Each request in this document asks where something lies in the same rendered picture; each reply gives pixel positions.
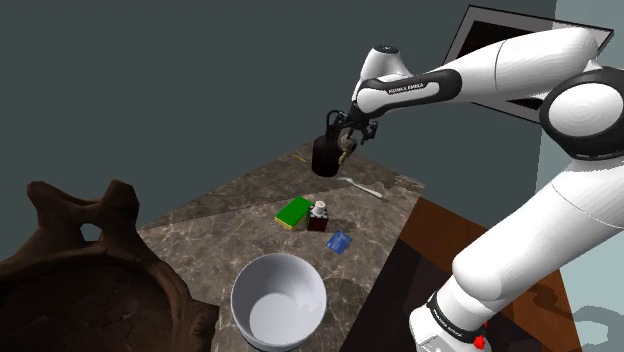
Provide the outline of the dark red cube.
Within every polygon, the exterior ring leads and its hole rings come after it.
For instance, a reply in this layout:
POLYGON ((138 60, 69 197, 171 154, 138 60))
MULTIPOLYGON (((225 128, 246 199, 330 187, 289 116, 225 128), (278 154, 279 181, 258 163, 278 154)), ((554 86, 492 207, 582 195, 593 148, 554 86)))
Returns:
POLYGON ((329 215, 326 208, 316 210, 314 206, 309 207, 309 212, 306 217, 308 231, 324 232, 328 221, 329 215))

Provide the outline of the white bowl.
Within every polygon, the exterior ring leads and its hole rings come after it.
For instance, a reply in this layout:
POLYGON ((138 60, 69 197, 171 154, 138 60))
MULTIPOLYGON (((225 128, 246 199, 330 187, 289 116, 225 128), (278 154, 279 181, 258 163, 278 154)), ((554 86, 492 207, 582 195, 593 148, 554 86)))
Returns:
POLYGON ((240 334, 260 352, 292 352, 319 327, 327 292, 304 259, 272 253, 248 263, 231 291, 231 312, 240 334))

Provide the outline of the dark brown jug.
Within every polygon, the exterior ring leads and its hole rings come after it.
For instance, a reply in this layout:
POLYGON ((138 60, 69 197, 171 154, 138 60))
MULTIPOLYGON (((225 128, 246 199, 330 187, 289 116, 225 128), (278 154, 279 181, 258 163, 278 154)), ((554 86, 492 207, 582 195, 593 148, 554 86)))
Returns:
POLYGON ((311 169, 321 177, 334 177, 339 170, 343 150, 338 144, 342 127, 342 112, 332 110, 326 116, 325 133, 314 140, 311 169))

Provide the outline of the green and yellow sponge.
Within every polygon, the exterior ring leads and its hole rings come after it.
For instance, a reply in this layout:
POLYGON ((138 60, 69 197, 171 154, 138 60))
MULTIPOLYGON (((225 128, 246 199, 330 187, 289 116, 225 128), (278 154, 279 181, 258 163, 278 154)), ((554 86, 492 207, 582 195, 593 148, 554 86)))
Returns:
POLYGON ((308 214, 309 207, 314 203, 298 196, 291 200, 274 217, 274 220, 289 230, 293 230, 296 225, 308 214))

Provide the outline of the tan small knobbed object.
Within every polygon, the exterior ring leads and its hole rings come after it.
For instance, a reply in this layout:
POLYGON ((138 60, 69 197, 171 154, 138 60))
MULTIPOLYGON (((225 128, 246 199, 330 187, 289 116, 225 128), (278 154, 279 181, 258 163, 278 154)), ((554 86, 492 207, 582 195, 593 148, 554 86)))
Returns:
POLYGON ((358 145, 358 141, 350 134, 344 134, 338 139, 338 145, 342 150, 342 154, 339 157, 338 164, 342 165, 344 161, 355 151, 358 145))

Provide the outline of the blue card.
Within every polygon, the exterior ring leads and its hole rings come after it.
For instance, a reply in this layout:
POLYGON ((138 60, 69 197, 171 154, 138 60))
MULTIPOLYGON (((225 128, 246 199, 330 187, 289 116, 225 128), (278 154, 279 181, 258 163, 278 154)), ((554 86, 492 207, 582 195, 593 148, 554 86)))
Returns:
POLYGON ((342 254, 351 241, 350 236, 341 231, 336 231, 326 243, 326 247, 337 254, 342 254))

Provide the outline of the framed dark wall picture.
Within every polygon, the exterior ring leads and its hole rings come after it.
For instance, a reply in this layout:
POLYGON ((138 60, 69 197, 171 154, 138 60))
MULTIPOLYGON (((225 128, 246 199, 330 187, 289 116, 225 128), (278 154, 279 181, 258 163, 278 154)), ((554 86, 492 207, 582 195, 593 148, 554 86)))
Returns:
MULTIPOLYGON (((604 50, 615 33, 613 29, 605 27, 469 5, 444 63, 503 39, 568 27, 581 27, 589 30, 598 44, 598 53, 604 50)), ((476 105, 539 123, 538 109, 541 106, 541 101, 538 98, 522 98, 511 101, 482 100, 477 101, 476 105)))

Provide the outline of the brown clay vessel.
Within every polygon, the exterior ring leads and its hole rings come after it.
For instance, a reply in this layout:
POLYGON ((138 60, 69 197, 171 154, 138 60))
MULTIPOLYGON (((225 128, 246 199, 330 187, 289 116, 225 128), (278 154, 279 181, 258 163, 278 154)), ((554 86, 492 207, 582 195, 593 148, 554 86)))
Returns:
POLYGON ((0 261, 0 352, 211 352, 219 308, 139 236, 131 185, 83 200, 33 181, 27 195, 38 228, 0 261))

